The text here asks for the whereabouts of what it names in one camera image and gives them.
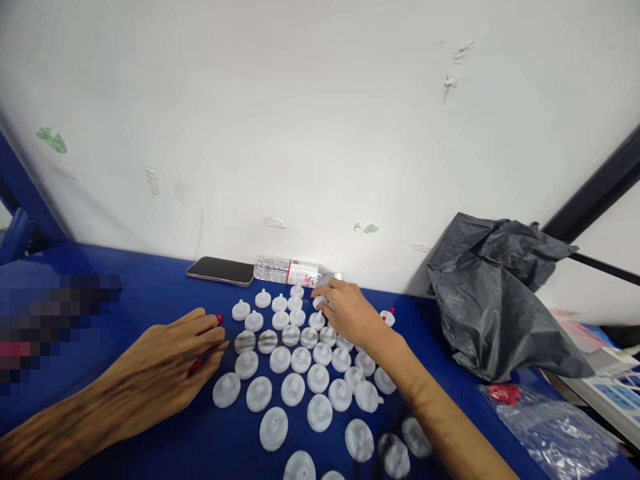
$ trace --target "forearm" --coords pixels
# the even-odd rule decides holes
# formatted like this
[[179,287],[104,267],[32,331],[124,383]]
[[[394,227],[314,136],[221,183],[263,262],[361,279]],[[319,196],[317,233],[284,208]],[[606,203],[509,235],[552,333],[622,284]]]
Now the forearm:
[[405,340],[386,325],[371,332],[367,353],[396,384],[454,478],[516,475],[422,366]]

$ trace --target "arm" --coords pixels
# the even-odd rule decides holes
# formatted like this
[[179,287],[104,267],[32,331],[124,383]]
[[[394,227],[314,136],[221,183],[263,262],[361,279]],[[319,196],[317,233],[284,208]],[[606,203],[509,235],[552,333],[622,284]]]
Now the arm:
[[[56,479],[108,446],[186,408],[229,342],[214,315],[196,309],[154,325],[92,384],[0,439],[0,478]],[[189,367],[204,364],[187,378]]]
[[362,347],[396,384],[452,477],[517,478],[405,340],[380,319],[356,284],[332,279],[311,294],[318,295],[324,295],[333,306],[321,306],[332,326]]

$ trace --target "clear plastic bag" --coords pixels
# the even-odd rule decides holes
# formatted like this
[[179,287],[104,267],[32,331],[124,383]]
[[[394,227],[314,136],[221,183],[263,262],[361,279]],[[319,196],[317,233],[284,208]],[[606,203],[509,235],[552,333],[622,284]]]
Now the clear plastic bag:
[[615,442],[584,412],[516,385],[480,386],[496,414],[552,479],[584,479],[618,455]]

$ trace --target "smartphone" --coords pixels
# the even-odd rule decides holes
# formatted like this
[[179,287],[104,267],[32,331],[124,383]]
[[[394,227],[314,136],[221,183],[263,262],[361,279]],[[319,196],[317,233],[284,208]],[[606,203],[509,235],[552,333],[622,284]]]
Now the smartphone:
[[187,269],[187,276],[248,287],[253,282],[253,265],[231,260],[202,257]]

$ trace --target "green paint mark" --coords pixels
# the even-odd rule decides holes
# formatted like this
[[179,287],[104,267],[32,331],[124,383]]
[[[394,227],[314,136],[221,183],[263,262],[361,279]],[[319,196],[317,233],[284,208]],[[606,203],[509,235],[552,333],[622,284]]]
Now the green paint mark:
[[65,141],[62,140],[62,135],[56,132],[56,130],[50,127],[40,128],[40,130],[38,130],[38,133],[36,133],[36,136],[44,140],[45,142],[47,142],[47,144],[49,144],[49,146],[52,149],[56,150],[56,152],[58,153],[67,152],[67,146],[65,144]]

